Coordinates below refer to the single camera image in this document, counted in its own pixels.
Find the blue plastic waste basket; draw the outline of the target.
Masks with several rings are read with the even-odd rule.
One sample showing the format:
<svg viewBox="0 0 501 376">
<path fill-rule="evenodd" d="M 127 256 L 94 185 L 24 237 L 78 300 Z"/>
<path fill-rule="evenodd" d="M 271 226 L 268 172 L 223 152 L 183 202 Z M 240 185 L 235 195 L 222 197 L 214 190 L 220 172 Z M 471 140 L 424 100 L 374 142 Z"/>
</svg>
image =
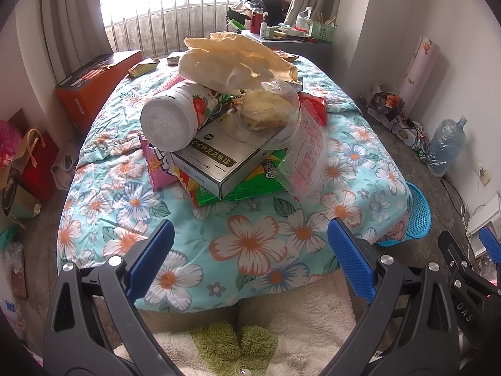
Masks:
<svg viewBox="0 0 501 376">
<path fill-rule="evenodd" d="M 387 235 L 377 244 L 382 247 L 390 247 L 408 240 L 424 238 L 431 229 L 431 209 L 424 194 L 413 183 L 407 182 L 412 205 L 408 213 L 408 226 L 405 236 L 401 239 L 389 238 Z"/>
</svg>

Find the grey side cabinet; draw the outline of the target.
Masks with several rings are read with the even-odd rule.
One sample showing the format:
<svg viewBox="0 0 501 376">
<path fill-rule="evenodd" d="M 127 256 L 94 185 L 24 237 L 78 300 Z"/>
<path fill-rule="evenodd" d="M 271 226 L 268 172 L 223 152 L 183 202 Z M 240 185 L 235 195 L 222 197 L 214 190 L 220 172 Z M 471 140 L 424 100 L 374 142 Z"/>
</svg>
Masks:
<svg viewBox="0 0 501 376">
<path fill-rule="evenodd" d="M 241 34 L 256 40 L 270 49 L 282 50 L 289 54 L 300 55 L 312 61 L 325 73 L 330 74 L 334 65 L 334 47 L 325 43 L 308 43 L 297 40 L 265 40 L 249 30 L 241 31 Z"/>
</svg>

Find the red snack bag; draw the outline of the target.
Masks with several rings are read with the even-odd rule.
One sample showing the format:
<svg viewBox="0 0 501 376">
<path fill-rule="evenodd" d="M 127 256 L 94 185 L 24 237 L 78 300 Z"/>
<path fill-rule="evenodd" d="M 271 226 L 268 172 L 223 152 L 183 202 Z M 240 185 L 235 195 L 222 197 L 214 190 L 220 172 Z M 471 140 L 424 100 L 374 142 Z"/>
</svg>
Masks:
<svg viewBox="0 0 501 376">
<path fill-rule="evenodd" d="M 300 104 L 305 106 L 309 114 L 321 127 L 327 127 L 327 102 L 306 92 L 299 92 Z"/>
</svg>

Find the red gift bag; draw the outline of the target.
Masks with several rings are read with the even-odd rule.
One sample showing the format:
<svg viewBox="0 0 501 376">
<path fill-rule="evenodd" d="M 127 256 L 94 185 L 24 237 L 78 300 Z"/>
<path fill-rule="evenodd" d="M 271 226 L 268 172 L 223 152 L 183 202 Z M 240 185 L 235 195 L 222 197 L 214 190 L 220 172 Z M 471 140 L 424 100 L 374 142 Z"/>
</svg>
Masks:
<svg viewBox="0 0 501 376">
<path fill-rule="evenodd" d="M 48 133 L 40 133 L 36 128 L 31 128 L 26 138 L 28 161 L 20 175 L 20 183 L 39 200 L 50 200 L 55 191 L 51 168 L 59 148 Z"/>
</svg>

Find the grey curtain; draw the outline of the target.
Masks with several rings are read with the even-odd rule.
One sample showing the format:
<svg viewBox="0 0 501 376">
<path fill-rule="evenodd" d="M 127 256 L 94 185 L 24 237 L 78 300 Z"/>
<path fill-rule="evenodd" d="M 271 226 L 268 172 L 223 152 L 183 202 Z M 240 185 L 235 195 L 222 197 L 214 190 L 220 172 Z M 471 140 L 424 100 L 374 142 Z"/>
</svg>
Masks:
<svg viewBox="0 0 501 376">
<path fill-rule="evenodd" d="M 61 82 L 112 48 L 100 0 L 40 0 L 43 33 L 55 80 Z"/>
</svg>

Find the green plastic basket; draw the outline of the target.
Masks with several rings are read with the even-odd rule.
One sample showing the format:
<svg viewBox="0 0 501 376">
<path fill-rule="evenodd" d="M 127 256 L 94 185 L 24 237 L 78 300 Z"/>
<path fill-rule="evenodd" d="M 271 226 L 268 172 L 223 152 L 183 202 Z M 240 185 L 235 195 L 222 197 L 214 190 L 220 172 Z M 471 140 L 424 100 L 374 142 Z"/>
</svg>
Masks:
<svg viewBox="0 0 501 376">
<path fill-rule="evenodd" d="M 309 37 L 321 43 L 333 43 L 336 25 L 326 25 L 314 21 L 310 25 Z"/>
</svg>

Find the yellow paper bag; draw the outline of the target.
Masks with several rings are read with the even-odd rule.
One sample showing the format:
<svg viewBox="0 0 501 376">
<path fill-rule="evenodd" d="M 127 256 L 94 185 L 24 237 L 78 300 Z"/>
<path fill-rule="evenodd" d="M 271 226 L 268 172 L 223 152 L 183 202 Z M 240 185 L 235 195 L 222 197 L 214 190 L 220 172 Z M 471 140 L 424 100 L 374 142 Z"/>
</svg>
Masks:
<svg viewBox="0 0 501 376">
<path fill-rule="evenodd" d="M 179 60 L 179 75 L 220 93 L 256 90 L 263 82 L 298 78 L 295 65 L 263 44 L 234 32 L 187 37 L 184 43 L 188 50 Z"/>
</svg>

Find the clear plastic bag pink print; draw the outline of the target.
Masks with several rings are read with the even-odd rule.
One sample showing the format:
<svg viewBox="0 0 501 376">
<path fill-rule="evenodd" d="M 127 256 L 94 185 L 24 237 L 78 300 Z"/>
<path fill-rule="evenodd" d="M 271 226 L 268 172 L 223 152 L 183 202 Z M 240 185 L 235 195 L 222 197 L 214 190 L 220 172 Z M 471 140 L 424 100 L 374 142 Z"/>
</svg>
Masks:
<svg viewBox="0 0 501 376">
<path fill-rule="evenodd" d="M 298 125 L 277 168 L 277 179 L 298 202 L 318 201 L 328 158 L 327 138 L 327 128 L 321 127 L 301 105 Z"/>
</svg>

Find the empty blue water jug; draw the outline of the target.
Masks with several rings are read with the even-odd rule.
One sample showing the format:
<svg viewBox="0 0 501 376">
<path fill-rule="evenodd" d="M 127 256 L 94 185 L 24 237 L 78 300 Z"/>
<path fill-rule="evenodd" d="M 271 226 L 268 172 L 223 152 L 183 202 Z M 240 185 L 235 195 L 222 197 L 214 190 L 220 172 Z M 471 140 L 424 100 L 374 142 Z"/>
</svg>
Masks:
<svg viewBox="0 0 501 376">
<path fill-rule="evenodd" d="M 434 177 L 444 176 L 466 145 L 466 123 L 466 117 L 461 116 L 459 121 L 443 120 L 436 129 L 426 158 L 427 166 Z"/>
</svg>

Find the white strawberry drink bottle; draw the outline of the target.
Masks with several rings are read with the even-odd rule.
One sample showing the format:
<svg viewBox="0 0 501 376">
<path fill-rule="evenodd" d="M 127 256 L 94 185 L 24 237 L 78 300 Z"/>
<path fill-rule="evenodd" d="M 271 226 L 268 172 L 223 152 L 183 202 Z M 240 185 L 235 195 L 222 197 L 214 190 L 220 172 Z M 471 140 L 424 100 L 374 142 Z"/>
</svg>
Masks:
<svg viewBox="0 0 501 376">
<path fill-rule="evenodd" d="M 184 149 L 212 114 L 218 93 L 193 81 L 181 81 L 150 98 L 141 111 L 143 135 L 158 149 Z"/>
</svg>

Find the red thermos bottle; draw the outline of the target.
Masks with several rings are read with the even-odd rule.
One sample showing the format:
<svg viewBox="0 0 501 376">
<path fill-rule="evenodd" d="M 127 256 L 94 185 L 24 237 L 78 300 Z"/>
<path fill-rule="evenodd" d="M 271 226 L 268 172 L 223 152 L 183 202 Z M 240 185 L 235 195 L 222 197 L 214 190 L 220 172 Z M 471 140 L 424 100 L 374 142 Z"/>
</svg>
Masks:
<svg viewBox="0 0 501 376">
<path fill-rule="evenodd" d="M 263 9 L 253 8 L 250 16 L 250 32 L 259 35 L 262 22 L 264 22 Z"/>
</svg>

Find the silver charging cable box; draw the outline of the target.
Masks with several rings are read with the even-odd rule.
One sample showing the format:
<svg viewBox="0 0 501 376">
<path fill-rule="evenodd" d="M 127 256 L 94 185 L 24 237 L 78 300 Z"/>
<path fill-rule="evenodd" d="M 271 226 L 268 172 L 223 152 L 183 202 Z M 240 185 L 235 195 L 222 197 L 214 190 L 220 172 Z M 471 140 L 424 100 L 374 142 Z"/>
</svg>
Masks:
<svg viewBox="0 0 501 376">
<path fill-rule="evenodd" d="M 170 173 L 198 206 L 235 198 L 251 178 L 275 177 L 274 168 L 286 150 L 272 148 L 274 135 L 273 131 L 257 135 L 246 131 L 240 113 L 231 109 L 202 127 L 187 147 L 170 153 Z"/>
</svg>

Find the pink rolled wallpaper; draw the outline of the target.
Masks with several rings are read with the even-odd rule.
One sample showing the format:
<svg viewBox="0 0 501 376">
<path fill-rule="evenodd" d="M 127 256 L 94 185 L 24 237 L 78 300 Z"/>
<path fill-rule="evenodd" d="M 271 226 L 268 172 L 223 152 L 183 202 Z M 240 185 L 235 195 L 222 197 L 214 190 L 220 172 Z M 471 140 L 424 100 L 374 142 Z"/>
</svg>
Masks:
<svg viewBox="0 0 501 376">
<path fill-rule="evenodd" d="M 441 48 L 421 36 L 396 95 L 402 100 L 402 113 L 409 116 L 439 58 Z"/>
</svg>

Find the clear plastic dome container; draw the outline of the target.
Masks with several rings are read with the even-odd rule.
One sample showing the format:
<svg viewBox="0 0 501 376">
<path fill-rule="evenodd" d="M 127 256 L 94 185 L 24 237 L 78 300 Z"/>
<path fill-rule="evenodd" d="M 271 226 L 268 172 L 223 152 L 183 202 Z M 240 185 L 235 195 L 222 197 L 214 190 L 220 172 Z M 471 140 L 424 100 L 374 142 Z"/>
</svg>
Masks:
<svg viewBox="0 0 501 376">
<path fill-rule="evenodd" d="M 248 89 L 228 132 L 236 141 L 260 149 L 289 146 L 300 118 L 298 93 L 280 80 Z"/>
</svg>

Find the fluffy cream green rug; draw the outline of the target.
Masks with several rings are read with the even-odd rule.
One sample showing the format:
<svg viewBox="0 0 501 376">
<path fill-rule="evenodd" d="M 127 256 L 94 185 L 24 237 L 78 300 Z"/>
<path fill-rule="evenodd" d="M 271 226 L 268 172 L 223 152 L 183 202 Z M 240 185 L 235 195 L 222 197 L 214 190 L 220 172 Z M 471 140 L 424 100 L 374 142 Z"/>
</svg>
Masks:
<svg viewBox="0 0 501 376">
<path fill-rule="evenodd" d="M 317 375 L 356 325 L 342 271 L 235 307 L 147 320 L 186 375 Z"/>
</svg>

